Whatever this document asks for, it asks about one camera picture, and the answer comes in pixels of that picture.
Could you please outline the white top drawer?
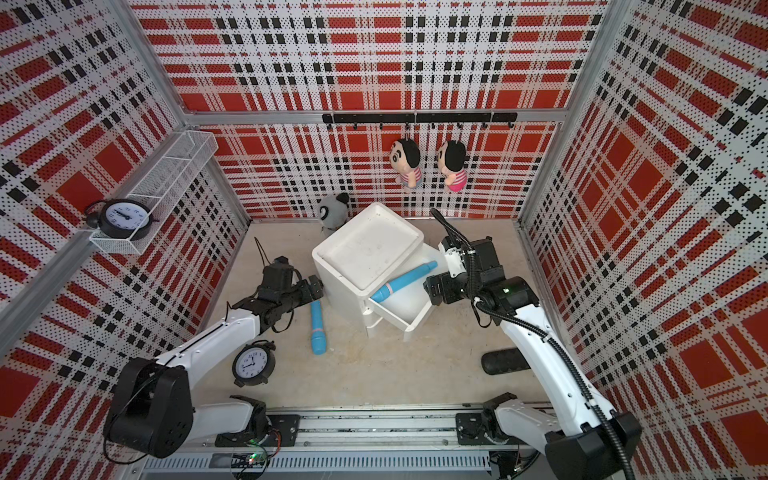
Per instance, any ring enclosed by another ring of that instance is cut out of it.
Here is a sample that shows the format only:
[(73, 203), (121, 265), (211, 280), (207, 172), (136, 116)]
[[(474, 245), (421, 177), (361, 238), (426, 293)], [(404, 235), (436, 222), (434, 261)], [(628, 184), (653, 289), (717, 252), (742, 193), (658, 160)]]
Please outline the white top drawer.
[(424, 243), (391, 276), (392, 279), (408, 276), (411, 271), (428, 264), (435, 264), (435, 268), (429, 272), (423, 271), (423, 275), (418, 278), (411, 275), (412, 282), (394, 291), (386, 299), (378, 301), (369, 297), (365, 300), (367, 313), (364, 323), (369, 339), (395, 329), (399, 330), (404, 342), (416, 336), (417, 329), (426, 323), (435, 309), (423, 283), (430, 275), (447, 273), (446, 260), (437, 249)]

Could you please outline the white plastic drawer cabinet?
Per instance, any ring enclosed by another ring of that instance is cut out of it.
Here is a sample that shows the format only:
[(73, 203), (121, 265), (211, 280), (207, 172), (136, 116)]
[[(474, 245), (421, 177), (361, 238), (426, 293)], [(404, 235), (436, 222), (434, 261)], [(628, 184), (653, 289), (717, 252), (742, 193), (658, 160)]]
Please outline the white plastic drawer cabinet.
[(369, 205), (312, 251), (332, 309), (366, 332), (365, 300), (424, 243), (409, 221), (379, 202)]

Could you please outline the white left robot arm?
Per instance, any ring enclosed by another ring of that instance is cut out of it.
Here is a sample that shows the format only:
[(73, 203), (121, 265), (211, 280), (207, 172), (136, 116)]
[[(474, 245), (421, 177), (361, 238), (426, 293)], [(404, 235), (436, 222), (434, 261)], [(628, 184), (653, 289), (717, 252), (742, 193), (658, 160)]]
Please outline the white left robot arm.
[(285, 256), (265, 262), (255, 292), (227, 305), (222, 320), (155, 358), (133, 358), (122, 369), (102, 431), (102, 453), (110, 445), (141, 458), (166, 458), (186, 441), (225, 435), (262, 439), (267, 433), (264, 402), (233, 395), (229, 401), (196, 405), (197, 384), (229, 355), (238, 387), (268, 382), (275, 368), (273, 342), (263, 334), (283, 317), (323, 296), (322, 281), (303, 277)]

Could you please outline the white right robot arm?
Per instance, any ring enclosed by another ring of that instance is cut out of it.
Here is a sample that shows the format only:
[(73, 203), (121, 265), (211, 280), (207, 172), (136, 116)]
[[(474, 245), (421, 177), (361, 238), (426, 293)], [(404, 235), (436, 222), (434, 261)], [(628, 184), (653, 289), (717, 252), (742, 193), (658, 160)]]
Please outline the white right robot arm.
[(495, 441), (514, 437), (545, 456), (558, 479), (633, 479), (631, 460), (642, 428), (630, 412), (617, 411), (587, 379), (521, 277), (506, 277), (493, 240), (471, 241), (437, 210), (445, 229), (441, 250), (446, 273), (431, 275), (424, 289), (435, 305), (466, 300), (475, 315), (501, 328), (542, 385), (553, 408), (545, 414), (510, 395), (488, 402), (485, 430)]

